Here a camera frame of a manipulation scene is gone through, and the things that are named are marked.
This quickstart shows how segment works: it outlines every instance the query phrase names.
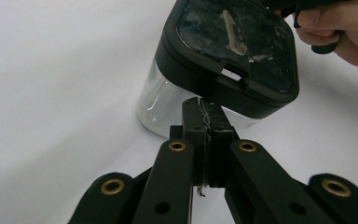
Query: human hand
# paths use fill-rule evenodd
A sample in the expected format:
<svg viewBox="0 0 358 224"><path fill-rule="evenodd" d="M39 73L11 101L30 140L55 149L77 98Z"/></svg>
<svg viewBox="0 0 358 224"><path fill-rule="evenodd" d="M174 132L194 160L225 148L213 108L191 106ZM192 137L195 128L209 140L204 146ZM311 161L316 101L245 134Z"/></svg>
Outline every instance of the human hand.
<svg viewBox="0 0 358 224"><path fill-rule="evenodd" d="M313 46L338 42L335 53L358 66L358 0L301 11L297 22L302 41ZM339 35L336 30L345 33Z"/></svg>

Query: white background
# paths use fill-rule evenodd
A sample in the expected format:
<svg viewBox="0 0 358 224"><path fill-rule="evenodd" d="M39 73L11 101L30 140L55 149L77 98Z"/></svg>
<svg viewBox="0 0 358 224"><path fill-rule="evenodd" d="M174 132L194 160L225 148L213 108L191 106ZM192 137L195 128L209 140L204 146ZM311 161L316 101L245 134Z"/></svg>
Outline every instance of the white background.
<svg viewBox="0 0 358 224"><path fill-rule="evenodd" d="M0 224L66 223L92 181L153 164L162 137L136 106L174 1L0 0ZM296 42L298 98L241 138L304 183L358 186L358 68ZM222 190L193 223L233 223Z"/></svg>

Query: black plastic case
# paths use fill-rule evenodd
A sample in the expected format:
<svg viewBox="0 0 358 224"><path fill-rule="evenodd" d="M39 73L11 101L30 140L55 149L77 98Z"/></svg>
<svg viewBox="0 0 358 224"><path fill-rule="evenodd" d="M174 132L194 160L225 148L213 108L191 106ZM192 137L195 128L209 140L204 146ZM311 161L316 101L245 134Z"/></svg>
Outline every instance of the black plastic case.
<svg viewBox="0 0 358 224"><path fill-rule="evenodd" d="M290 27L249 1L178 0L156 63L174 85L252 119L294 101L299 91Z"/></svg>

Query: clear plastic container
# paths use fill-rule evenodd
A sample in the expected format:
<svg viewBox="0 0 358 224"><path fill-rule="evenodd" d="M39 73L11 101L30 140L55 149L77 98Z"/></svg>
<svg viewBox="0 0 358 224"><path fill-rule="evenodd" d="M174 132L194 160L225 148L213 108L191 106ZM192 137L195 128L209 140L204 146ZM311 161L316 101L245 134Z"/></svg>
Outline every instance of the clear plastic container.
<svg viewBox="0 0 358 224"><path fill-rule="evenodd" d="M198 95L172 84L153 61L138 104L138 118L150 131L169 138L171 125L182 124L182 102ZM223 107L229 120L239 120L237 127L247 128L259 121Z"/></svg>

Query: screw hole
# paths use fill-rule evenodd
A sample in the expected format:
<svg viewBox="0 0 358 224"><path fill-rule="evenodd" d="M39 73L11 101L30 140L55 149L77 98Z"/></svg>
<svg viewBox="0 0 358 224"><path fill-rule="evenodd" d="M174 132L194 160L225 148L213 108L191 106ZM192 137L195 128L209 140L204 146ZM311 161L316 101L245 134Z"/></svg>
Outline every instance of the screw hole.
<svg viewBox="0 0 358 224"><path fill-rule="evenodd" d="M181 142L172 142L168 145L168 148L172 151L182 151L186 148L186 144Z"/></svg>
<svg viewBox="0 0 358 224"><path fill-rule="evenodd" d="M167 214L168 212L170 212L170 209L171 207L168 203L158 203L155 206L155 211L160 215Z"/></svg>
<svg viewBox="0 0 358 224"><path fill-rule="evenodd" d="M346 185L334 179L324 179L322 181L322 187L338 197L348 198L351 196L351 190Z"/></svg>
<svg viewBox="0 0 358 224"><path fill-rule="evenodd" d="M254 152L257 149L257 147L254 144L249 142L240 142L239 148L240 150L246 152Z"/></svg>
<svg viewBox="0 0 358 224"><path fill-rule="evenodd" d="M289 208L290 208L290 210L292 210L292 212L294 212L300 216L305 216L307 214L307 210L304 208L303 205L301 205L299 203L290 203Z"/></svg>
<svg viewBox="0 0 358 224"><path fill-rule="evenodd" d="M101 192L106 195L117 194L124 189L124 182L120 179L106 180L101 186Z"/></svg>

